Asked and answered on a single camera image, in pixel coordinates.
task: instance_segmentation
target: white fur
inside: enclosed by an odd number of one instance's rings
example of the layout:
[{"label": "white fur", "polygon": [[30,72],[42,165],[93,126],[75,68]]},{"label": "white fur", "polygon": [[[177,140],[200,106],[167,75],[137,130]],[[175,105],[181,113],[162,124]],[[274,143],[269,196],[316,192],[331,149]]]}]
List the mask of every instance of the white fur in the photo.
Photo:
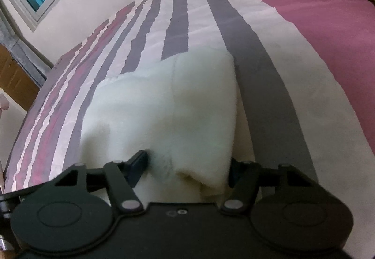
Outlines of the white fur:
[{"label": "white fur", "polygon": [[88,168],[148,150],[134,189],[148,202],[199,202],[224,193],[236,126],[227,51],[200,49],[102,81],[83,120]]}]

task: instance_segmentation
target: bed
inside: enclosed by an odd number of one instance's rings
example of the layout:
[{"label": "bed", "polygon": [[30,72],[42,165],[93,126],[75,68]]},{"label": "bed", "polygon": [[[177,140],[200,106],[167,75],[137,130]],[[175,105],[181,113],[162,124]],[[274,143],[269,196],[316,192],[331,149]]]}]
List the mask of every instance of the bed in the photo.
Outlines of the bed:
[{"label": "bed", "polygon": [[375,10],[367,0],[135,0],[63,55],[14,144],[5,192],[78,160],[96,86],[193,47],[234,57],[242,140],[264,167],[290,163],[348,205],[344,250],[375,255]]}]

